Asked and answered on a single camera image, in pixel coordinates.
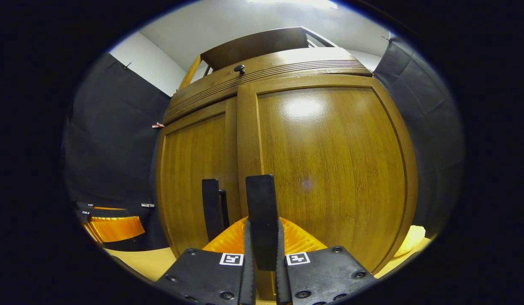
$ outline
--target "wooden door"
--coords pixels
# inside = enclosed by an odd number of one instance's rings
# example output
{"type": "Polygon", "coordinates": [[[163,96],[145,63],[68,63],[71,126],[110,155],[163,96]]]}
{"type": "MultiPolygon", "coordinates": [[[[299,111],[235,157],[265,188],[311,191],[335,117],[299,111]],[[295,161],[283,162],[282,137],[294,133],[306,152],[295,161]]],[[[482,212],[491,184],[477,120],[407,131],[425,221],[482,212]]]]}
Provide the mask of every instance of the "wooden door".
{"type": "Polygon", "coordinates": [[[230,223],[241,218],[237,190],[236,97],[213,104],[162,129],[157,164],[158,209],[175,257],[208,242],[202,179],[227,191],[230,223]]]}
{"type": "Polygon", "coordinates": [[[393,257],[416,209],[413,146],[376,79],[309,75],[238,89],[241,209],[245,177],[273,174],[279,216],[370,272],[393,257]]]}

